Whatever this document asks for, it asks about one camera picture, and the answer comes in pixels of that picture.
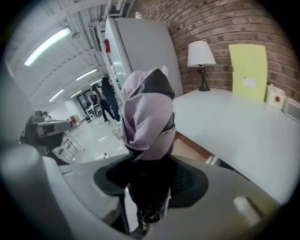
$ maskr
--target table lamp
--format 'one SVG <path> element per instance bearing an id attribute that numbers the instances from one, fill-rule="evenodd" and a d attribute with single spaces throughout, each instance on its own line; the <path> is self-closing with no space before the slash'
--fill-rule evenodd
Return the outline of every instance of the table lamp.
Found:
<path id="1" fill-rule="evenodd" d="M 201 75 L 201 86 L 199 91 L 210 91 L 206 83 L 204 66 L 215 65 L 216 61 L 210 47 L 205 41 L 196 41 L 188 45 L 187 66 L 191 68 L 199 68 L 197 72 Z"/>

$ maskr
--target black lamp base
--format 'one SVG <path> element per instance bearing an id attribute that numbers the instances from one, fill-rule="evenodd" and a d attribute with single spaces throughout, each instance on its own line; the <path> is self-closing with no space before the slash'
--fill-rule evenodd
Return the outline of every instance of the black lamp base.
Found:
<path id="1" fill-rule="evenodd" d="M 210 88 L 208 87 L 207 82 L 206 82 L 204 65 L 199 65 L 199 66 L 200 66 L 200 68 L 198 69 L 197 72 L 201 75 L 201 80 L 202 81 L 201 81 L 201 86 L 198 90 L 201 91 L 201 92 L 210 91 Z"/>

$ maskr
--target white ceiling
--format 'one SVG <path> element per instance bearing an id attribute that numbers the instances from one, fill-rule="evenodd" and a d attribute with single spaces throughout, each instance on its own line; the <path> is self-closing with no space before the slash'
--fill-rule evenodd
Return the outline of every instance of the white ceiling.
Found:
<path id="1" fill-rule="evenodd" d="M 46 106 L 61 89 L 64 91 L 53 103 L 68 99 L 107 73 L 102 55 L 96 51 L 88 29 L 91 22 L 102 20 L 107 2 L 45 0 L 19 25 L 7 47 L 5 61 L 15 81 L 35 107 Z M 24 65 L 44 41 L 67 26 L 71 34 L 50 46 L 31 66 Z M 72 39 L 76 31 L 80 32 L 80 37 Z M 95 68 L 98 70 L 96 73 L 75 80 Z"/>

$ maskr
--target fluorescent light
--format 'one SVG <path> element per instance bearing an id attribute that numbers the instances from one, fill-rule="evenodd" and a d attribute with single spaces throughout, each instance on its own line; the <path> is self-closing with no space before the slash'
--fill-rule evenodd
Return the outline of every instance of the fluorescent light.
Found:
<path id="1" fill-rule="evenodd" d="M 74 97 L 75 95 L 77 95 L 78 93 L 82 92 L 81 90 L 76 92 L 75 94 L 73 94 L 72 96 L 70 96 L 70 98 Z"/>
<path id="2" fill-rule="evenodd" d="M 97 69 L 91 70 L 90 72 L 88 72 L 88 73 L 86 73 L 86 74 L 83 74 L 82 76 L 76 78 L 76 80 L 82 79 L 83 77 L 85 77 L 85 76 L 87 76 L 87 75 L 89 75 L 89 74 L 91 74 L 91 73 L 93 73 L 93 72 L 96 72 L 96 71 L 97 71 Z"/>
<path id="3" fill-rule="evenodd" d="M 53 99 L 55 99 L 55 98 L 56 98 L 59 94 L 61 94 L 63 91 L 64 91 L 64 90 L 62 89 L 62 90 L 60 90 L 58 93 L 56 93 L 56 94 L 54 95 L 54 97 L 50 99 L 49 102 L 51 102 Z"/>
<path id="4" fill-rule="evenodd" d="M 95 81 L 95 82 L 91 83 L 90 86 L 91 86 L 91 85 L 94 85 L 95 83 L 100 82 L 101 80 L 102 80 L 102 79 L 100 79 L 100 80 L 98 80 L 98 81 Z"/>
<path id="5" fill-rule="evenodd" d="M 52 44 L 56 43 L 66 35 L 69 35 L 71 33 L 69 28 L 65 28 L 58 33 L 54 34 L 51 38 L 46 40 L 41 46 L 39 46 L 31 55 L 30 57 L 24 62 L 25 66 L 30 66 L 35 59 L 39 57 L 48 47 L 50 47 Z"/>

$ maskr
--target floor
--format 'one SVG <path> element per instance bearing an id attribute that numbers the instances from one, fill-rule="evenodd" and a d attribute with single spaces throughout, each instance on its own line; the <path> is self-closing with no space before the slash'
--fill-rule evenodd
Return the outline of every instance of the floor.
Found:
<path id="1" fill-rule="evenodd" d="M 113 121 L 107 125 L 103 118 L 95 119 L 90 123 L 83 121 L 77 129 L 69 134 L 69 138 L 75 139 L 81 146 L 81 150 L 77 151 L 70 148 L 75 158 L 71 163 L 90 162 L 101 158 L 105 153 L 109 157 L 128 153 L 123 141 L 113 135 L 113 130 L 117 127 Z"/>

